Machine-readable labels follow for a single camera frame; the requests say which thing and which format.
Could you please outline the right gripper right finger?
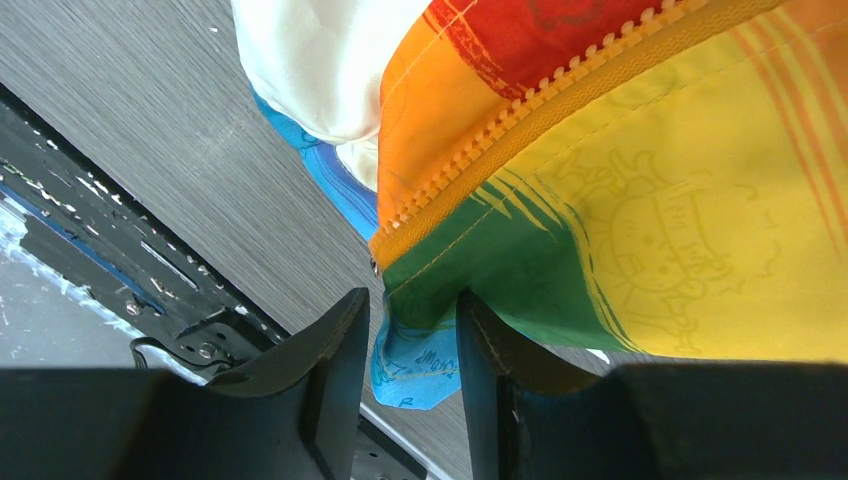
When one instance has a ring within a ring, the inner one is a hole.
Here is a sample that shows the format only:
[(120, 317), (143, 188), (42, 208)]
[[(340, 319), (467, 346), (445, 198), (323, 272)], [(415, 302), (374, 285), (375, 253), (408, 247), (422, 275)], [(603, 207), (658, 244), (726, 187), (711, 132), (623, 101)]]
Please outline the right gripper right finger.
[(843, 479), (847, 369), (648, 363), (593, 375), (456, 303), (477, 479)]

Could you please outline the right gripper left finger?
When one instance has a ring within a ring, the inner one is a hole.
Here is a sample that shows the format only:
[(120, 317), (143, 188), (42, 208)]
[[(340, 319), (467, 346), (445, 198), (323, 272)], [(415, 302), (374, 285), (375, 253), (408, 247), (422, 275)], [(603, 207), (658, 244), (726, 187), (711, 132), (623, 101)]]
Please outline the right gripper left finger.
[(5, 369), (5, 479), (347, 479), (369, 335), (355, 288), (204, 386), (167, 370)]

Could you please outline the rainbow striped zip jacket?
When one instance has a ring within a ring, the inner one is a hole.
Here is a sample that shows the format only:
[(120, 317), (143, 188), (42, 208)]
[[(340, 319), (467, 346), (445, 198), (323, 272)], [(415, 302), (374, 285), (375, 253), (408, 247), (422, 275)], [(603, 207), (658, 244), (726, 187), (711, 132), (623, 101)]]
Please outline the rainbow striped zip jacket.
[(843, 1), (235, 1), (256, 101), (366, 239), (376, 400), (546, 345), (847, 359)]

